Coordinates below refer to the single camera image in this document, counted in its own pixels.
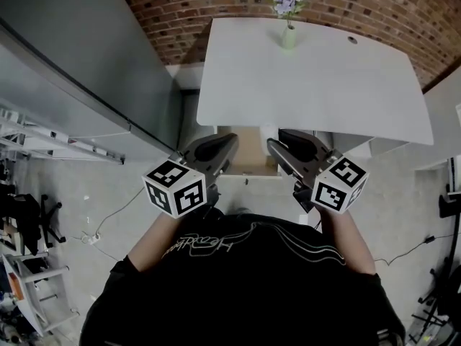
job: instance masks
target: vase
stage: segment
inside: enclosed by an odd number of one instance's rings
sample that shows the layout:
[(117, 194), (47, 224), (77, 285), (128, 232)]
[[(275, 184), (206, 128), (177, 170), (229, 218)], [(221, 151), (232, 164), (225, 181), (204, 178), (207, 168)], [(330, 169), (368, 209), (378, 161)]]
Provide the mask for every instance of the vase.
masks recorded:
[(282, 33), (282, 47), (291, 50), (295, 47), (296, 30), (295, 27), (290, 25), (286, 26)]

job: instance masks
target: concrete floor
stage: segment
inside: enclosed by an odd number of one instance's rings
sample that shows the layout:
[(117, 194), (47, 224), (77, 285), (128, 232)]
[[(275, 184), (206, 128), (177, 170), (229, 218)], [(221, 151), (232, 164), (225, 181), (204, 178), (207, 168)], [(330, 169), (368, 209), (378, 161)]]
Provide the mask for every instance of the concrete floor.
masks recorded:
[[(81, 316), (56, 332), (62, 345), (77, 345), (85, 315), (102, 292), (115, 260), (83, 243), (82, 231), (93, 234), (102, 219), (126, 204), (141, 188), (141, 174), (152, 163), (124, 166), (86, 161), (31, 159), (17, 163), (19, 191), (36, 198), (46, 193), (62, 202), (59, 231), (68, 238), (50, 250), (54, 260), (71, 271), (64, 281), (70, 307)], [(430, 172), (402, 170), (392, 153), (367, 163), (370, 180), (351, 212), (373, 256), (390, 260), (424, 240), (428, 235), (452, 232), (452, 219), (438, 218), (437, 199), (444, 190), (444, 169)], [(298, 221), (303, 213), (291, 196), (292, 183), (276, 179), (221, 177), (218, 207), (245, 206), (253, 212)], [(121, 260), (158, 215), (142, 192), (126, 209), (106, 220), (95, 245)], [(449, 239), (437, 239), (419, 247), (390, 267), (377, 262), (377, 269), (397, 315), (406, 327), (418, 308), (417, 299), (431, 285), (429, 270), (449, 250)], [(126, 293), (125, 296), (136, 296)]]

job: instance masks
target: white cube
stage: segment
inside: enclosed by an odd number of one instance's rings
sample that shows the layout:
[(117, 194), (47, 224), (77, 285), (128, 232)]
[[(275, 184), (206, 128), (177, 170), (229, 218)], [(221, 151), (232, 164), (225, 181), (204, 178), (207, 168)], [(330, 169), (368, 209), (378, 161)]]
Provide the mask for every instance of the white cube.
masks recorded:
[(359, 197), (369, 175), (343, 156), (316, 177), (311, 201), (342, 214)]
[(179, 218), (207, 202), (205, 175), (170, 159), (162, 159), (143, 175), (149, 201)]

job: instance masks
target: person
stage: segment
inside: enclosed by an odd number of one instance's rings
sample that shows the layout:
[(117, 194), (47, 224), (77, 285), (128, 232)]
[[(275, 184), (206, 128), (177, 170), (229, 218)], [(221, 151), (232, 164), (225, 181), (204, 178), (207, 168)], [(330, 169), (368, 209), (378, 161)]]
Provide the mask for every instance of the person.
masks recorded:
[(112, 269), (80, 345), (402, 345), (351, 215), (318, 209), (323, 233), (216, 208), (160, 214)]

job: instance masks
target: person's right arm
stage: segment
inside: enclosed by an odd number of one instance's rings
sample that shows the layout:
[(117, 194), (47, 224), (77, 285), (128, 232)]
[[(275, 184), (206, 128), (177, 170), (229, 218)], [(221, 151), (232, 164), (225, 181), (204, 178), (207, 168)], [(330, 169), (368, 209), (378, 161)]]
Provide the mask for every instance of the person's right arm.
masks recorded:
[(324, 208), (317, 209), (322, 219), (322, 232), (331, 236), (339, 253), (346, 260), (347, 267), (358, 273), (376, 274), (373, 256), (351, 214), (348, 211), (336, 214)]

